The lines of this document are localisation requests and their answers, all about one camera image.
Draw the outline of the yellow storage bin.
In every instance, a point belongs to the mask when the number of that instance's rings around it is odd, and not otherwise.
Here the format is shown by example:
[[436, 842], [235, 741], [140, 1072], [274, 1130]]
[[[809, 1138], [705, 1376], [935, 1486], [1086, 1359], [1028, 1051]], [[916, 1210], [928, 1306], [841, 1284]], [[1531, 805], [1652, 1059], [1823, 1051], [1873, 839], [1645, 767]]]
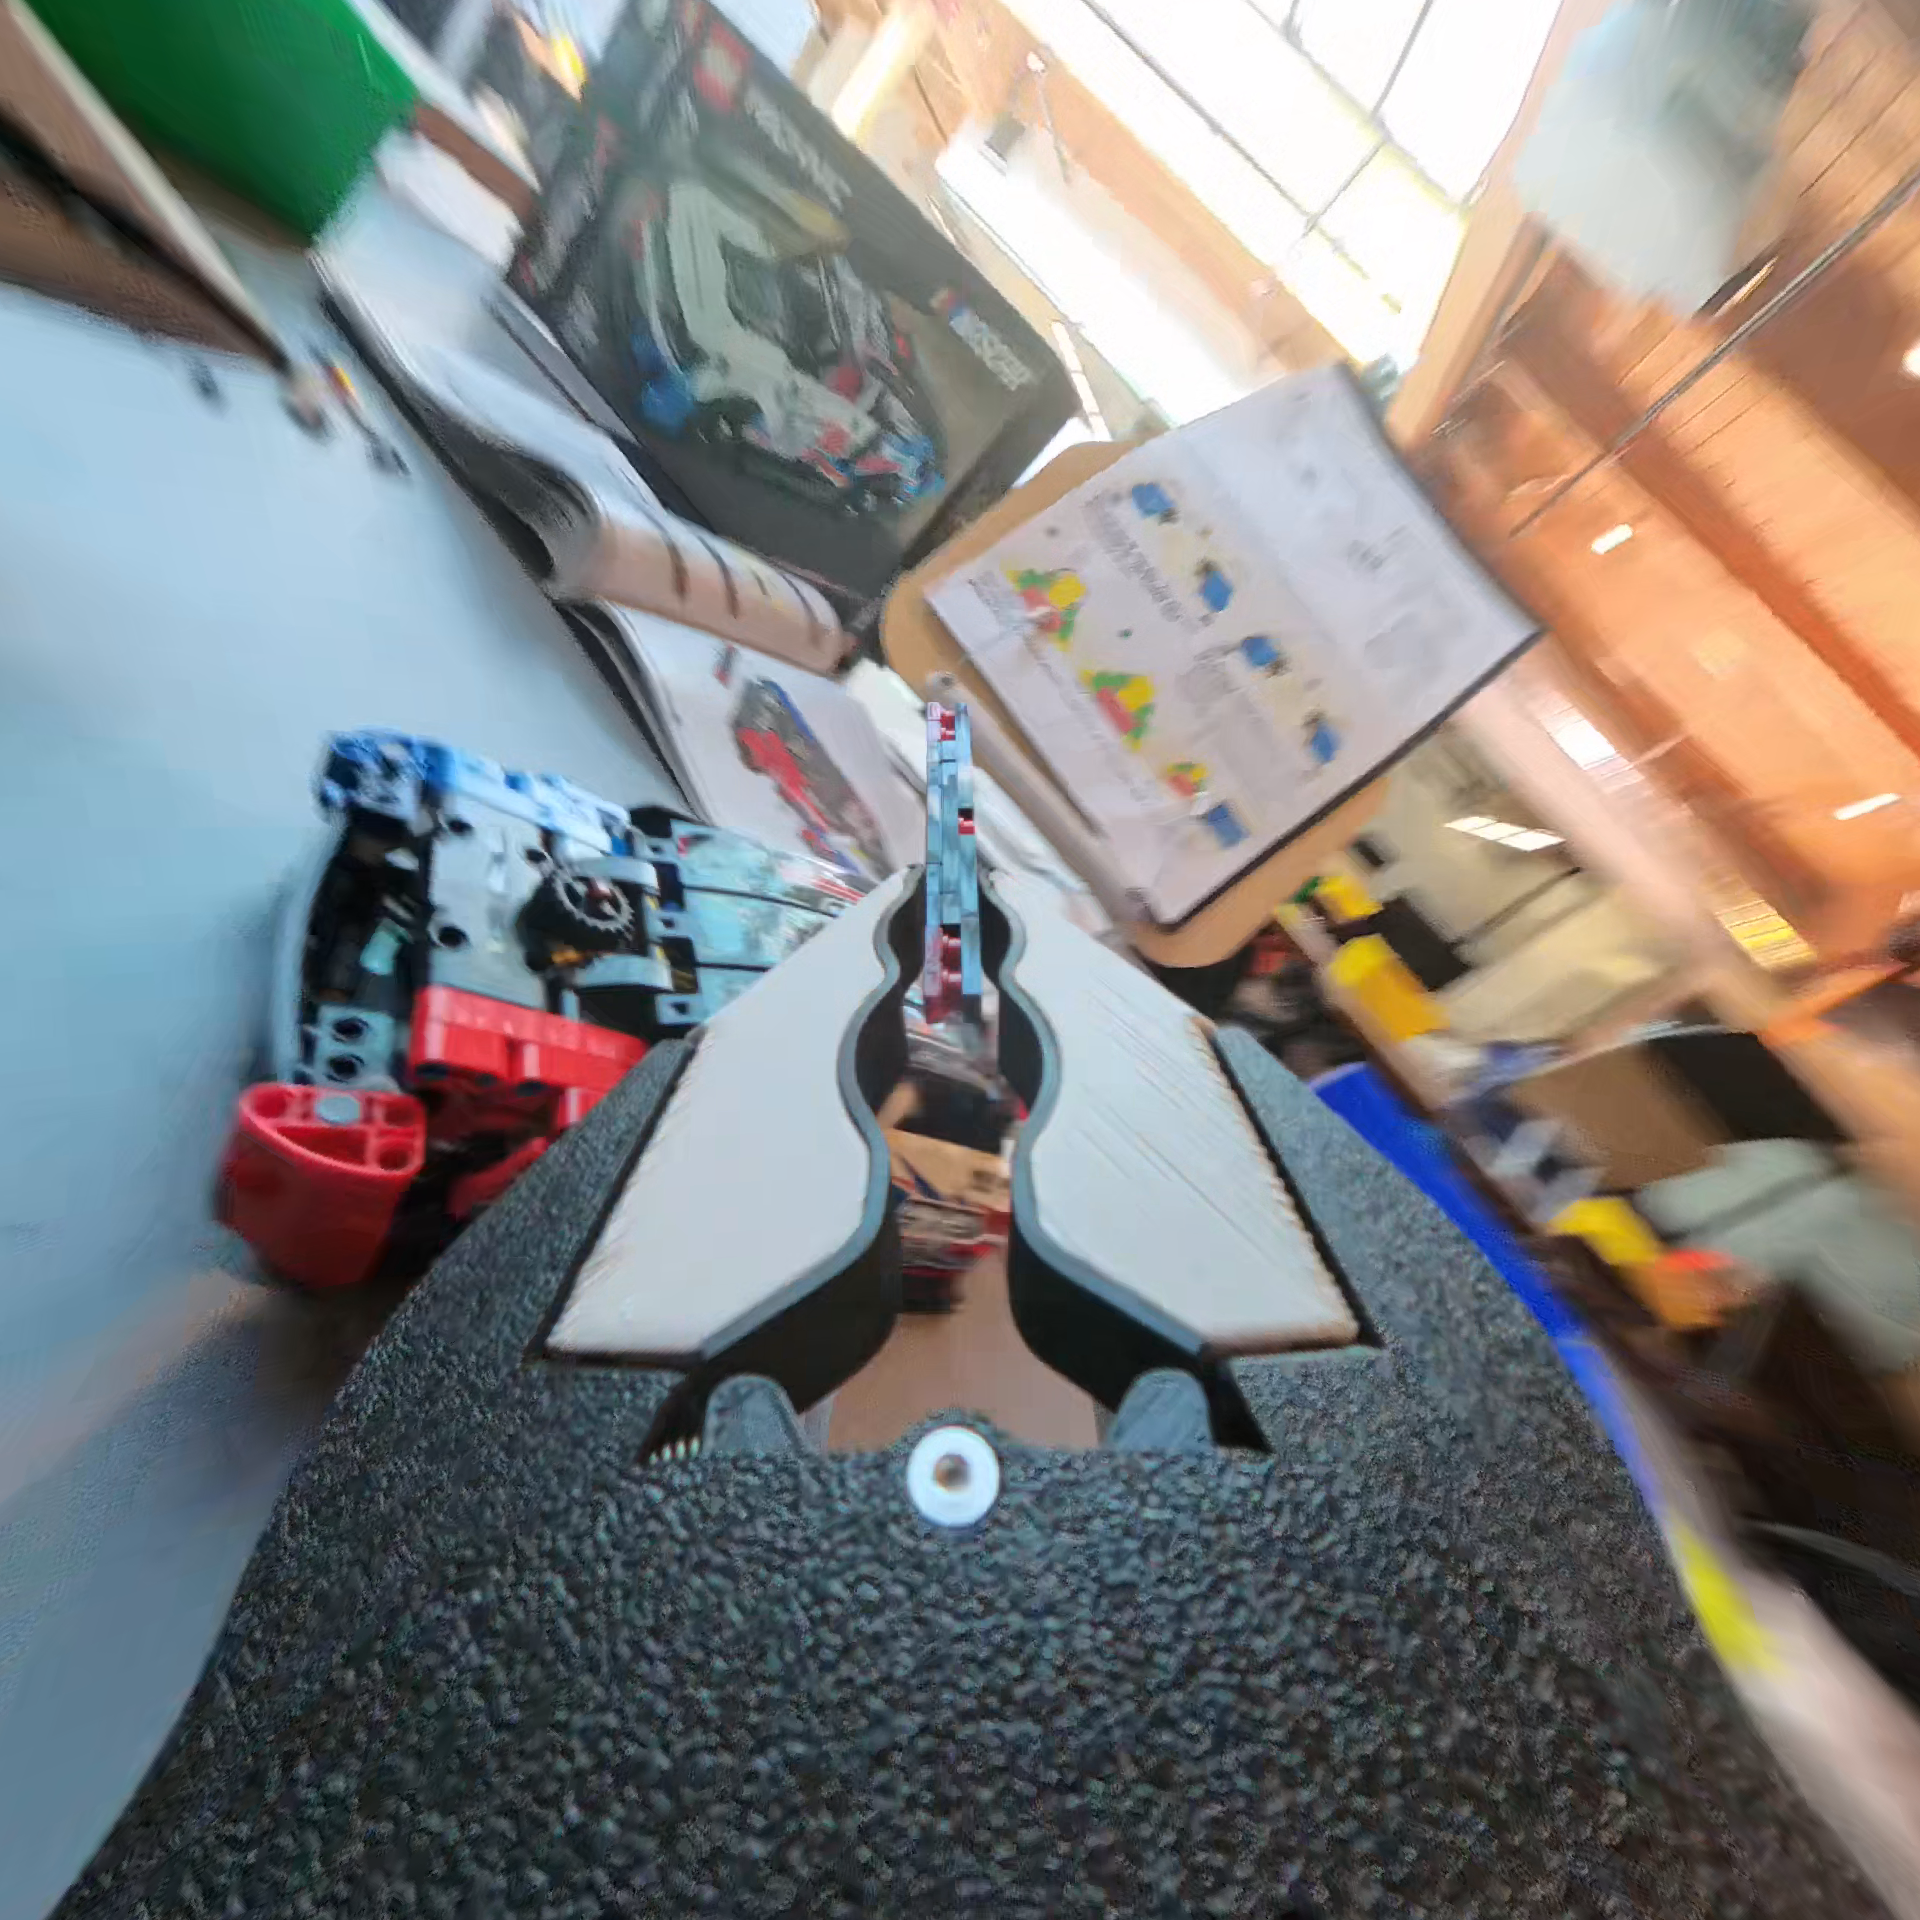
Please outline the yellow storage bin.
[[1320, 977], [1339, 1009], [1377, 1045], [1444, 1036], [1453, 1026], [1444, 1002], [1373, 933], [1339, 944]]

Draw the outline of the red blue black brick car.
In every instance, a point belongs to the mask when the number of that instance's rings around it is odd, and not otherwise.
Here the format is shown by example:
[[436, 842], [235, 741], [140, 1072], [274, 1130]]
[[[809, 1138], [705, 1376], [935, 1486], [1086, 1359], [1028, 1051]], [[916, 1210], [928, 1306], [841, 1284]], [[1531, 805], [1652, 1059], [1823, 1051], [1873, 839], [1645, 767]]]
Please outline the red blue black brick car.
[[617, 1088], [882, 872], [879, 816], [781, 701], [730, 726], [781, 842], [418, 733], [323, 744], [265, 1065], [212, 1212], [281, 1284], [410, 1277]]

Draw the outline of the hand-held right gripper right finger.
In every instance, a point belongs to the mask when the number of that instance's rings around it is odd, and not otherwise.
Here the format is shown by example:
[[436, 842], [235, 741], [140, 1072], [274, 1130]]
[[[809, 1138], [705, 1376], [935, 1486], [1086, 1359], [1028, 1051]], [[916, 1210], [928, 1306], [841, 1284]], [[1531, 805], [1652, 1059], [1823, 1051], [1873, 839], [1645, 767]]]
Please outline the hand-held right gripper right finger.
[[1008, 1302], [1034, 1355], [1117, 1412], [1178, 1372], [1244, 1412], [1240, 1359], [1363, 1346], [1363, 1311], [1225, 1062], [1215, 1026], [1044, 884], [983, 885], [1011, 1147]]

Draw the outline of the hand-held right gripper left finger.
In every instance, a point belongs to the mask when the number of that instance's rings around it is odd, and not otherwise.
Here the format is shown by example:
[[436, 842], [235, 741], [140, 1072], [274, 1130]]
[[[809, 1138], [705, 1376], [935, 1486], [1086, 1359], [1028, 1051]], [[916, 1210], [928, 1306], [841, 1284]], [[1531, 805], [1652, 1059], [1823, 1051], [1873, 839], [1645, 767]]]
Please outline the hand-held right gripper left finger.
[[545, 1359], [776, 1380], [798, 1412], [879, 1355], [904, 1300], [882, 1107], [906, 1062], [924, 872], [900, 870], [708, 1019], [545, 1331]]

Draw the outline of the black toy set box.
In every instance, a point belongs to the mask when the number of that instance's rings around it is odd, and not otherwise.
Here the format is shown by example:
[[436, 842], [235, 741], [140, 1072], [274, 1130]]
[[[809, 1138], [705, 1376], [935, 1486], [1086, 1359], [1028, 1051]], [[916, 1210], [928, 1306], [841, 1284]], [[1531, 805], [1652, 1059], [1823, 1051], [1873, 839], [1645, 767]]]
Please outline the black toy set box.
[[613, 22], [504, 283], [675, 507], [848, 615], [1076, 411], [1044, 333], [711, 2]]

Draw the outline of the black and red brick strip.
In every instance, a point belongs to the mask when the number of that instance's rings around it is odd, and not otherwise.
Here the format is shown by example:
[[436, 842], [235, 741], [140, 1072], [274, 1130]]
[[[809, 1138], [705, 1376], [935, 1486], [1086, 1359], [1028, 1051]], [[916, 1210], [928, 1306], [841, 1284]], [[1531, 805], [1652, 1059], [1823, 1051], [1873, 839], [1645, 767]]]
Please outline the black and red brick strip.
[[921, 1009], [932, 1028], [985, 1034], [977, 794], [970, 718], [924, 701], [924, 945]]

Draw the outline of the green plastic bin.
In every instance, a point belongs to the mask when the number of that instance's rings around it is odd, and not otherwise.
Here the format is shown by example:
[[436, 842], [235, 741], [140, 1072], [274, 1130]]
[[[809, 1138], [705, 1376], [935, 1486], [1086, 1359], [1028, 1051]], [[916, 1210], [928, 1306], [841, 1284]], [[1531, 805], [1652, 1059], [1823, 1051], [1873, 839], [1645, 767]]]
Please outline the green plastic bin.
[[422, 89], [359, 2], [29, 2], [148, 144], [315, 238]]

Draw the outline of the open instruction booklet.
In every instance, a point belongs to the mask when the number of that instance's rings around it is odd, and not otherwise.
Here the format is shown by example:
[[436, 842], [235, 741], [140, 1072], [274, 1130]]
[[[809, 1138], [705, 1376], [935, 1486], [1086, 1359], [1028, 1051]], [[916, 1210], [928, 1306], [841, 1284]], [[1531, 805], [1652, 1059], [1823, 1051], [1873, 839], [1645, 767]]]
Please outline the open instruction booklet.
[[641, 722], [690, 812], [875, 884], [924, 857], [924, 794], [845, 684], [852, 637], [776, 562], [671, 514], [616, 438], [436, 340], [320, 255], [320, 289]]

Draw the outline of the grey desk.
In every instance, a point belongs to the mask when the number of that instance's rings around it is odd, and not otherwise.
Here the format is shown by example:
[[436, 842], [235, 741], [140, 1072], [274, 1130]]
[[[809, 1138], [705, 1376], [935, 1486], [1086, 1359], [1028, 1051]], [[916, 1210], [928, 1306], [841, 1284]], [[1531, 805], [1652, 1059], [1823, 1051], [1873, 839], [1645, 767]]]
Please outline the grey desk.
[[392, 1311], [212, 1221], [327, 733], [621, 803], [651, 736], [380, 392], [2, 289], [2, 1915], [48, 1915], [164, 1745], [293, 1463]]

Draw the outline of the blue plastic bin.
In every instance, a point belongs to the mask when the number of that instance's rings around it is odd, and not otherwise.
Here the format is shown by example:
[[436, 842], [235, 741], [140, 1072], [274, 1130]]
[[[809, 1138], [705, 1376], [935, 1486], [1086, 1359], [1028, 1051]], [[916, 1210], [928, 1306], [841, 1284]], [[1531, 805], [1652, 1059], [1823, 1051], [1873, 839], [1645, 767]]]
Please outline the blue plastic bin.
[[1449, 1142], [1373, 1065], [1352, 1062], [1309, 1076], [1317, 1098], [1393, 1163], [1448, 1221], [1494, 1265], [1506, 1288], [1531, 1311], [1558, 1352], [1620, 1463], [1637, 1482], [1649, 1508], [1665, 1522], [1658, 1476], [1645, 1455], [1635, 1414], [1615, 1367], [1585, 1319], [1555, 1291], [1543, 1254], [1474, 1187]]

